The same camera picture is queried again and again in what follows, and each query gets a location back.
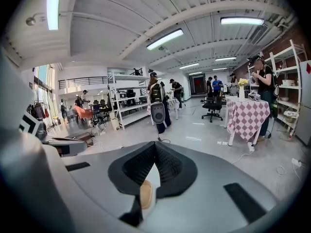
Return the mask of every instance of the ceiling light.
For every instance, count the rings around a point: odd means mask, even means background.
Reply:
[[[167,41],[170,41],[180,35],[183,35],[184,32],[181,30],[181,29],[177,29],[173,32],[170,32],[169,34],[161,37],[160,39],[158,39],[157,41],[155,41],[154,43],[151,43],[147,46],[147,49],[148,50],[152,50],[158,46],[161,46],[163,43],[167,42]]]
[[[226,24],[262,25],[264,23],[264,19],[252,18],[252,17],[222,17],[220,18],[220,23],[222,25],[226,25]]]
[[[199,63],[190,64],[190,65],[187,65],[187,66],[184,66],[184,67],[180,67],[179,69],[184,69],[184,68],[187,68],[187,67],[193,67],[193,66],[197,66],[197,65],[199,65]]]
[[[226,67],[224,67],[224,68],[216,68],[216,69],[213,69],[213,71],[216,71],[216,70],[225,70],[225,69],[227,69]]]
[[[47,19],[49,30],[58,30],[59,0],[47,0]]]
[[[237,57],[225,57],[225,58],[218,58],[218,59],[215,59],[215,61],[221,61],[221,60],[235,60]]]
[[[202,73],[202,72],[193,72],[193,73],[189,73],[189,75],[194,75],[194,74],[199,74],[199,73]]]

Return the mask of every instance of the black office chair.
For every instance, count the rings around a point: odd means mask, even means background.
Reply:
[[[202,119],[204,117],[210,116],[210,120],[209,120],[210,122],[213,122],[213,120],[212,120],[213,117],[218,117],[221,119],[221,121],[223,121],[223,118],[221,116],[219,116],[219,113],[215,113],[215,111],[220,112],[221,108],[223,107],[222,106],[222,99],[220,97],[216,97],[215,99],[216,99],[216,103],[215,103],[214,98],[208,98],[206,100],[206,103],[203,104],[202,107],[205,109],[209,109],[211,111],[211,113],[207,113],[206,115],[203,115]]]

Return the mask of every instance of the yellow flowers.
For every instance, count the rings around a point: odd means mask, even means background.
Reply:
[[[247,79],[240,79],[239,82],[238,82],[238,85],[239,86],[244,86],[248,83],[248,80]]]

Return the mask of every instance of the white floor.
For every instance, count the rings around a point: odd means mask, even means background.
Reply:
[[[208,117],[201,119],[201,115],[206,114],[207,110],[202,108],[200,99],[193,98],[186,101],[186,107],[183,104],[183,109],[178,112],[179,120],[175,120],[174,115],[171,115],[172,125],[160,135],[160,138],[169,139],[172,144],[218,156],[231,163],[238,160],[242,154],[248,153],[246,142],[238,135],[234,139],[233,146],[227,145],[229,133],[224,128],[225,107],[221,110],[224,120],[214,118],[210,123]],[[272,137],[259,142],[255,146],[255,152],[244,156],[234,165],[261,182],[281,200],[299,189],[301,184],[293,170],[292,158],[305,163],[308,161],[301,150],[300,141],[296,138],[291,142],[282,140],[280,138],[283,138],[283,133],[278,130],[284,130],[284,127],[276,122]],[[95,147],[90,147],[81,154],[115,150],[144,141],[157,141],[157,138],[156,128],[152,126],[149,117],[125,127],[125,130],[114,131],[108,124],[105,133],[95,137]],[[285,174],[277,173],[278,166],[284,167]],[[296,171],[303,180],[307,170],[299,168]]]

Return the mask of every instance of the box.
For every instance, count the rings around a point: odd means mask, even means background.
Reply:
[[[283,82],[283,85],[286,85],[286,86],[292,86],[292,85],[295,86],[295,80],[282,80],[282,82]]]

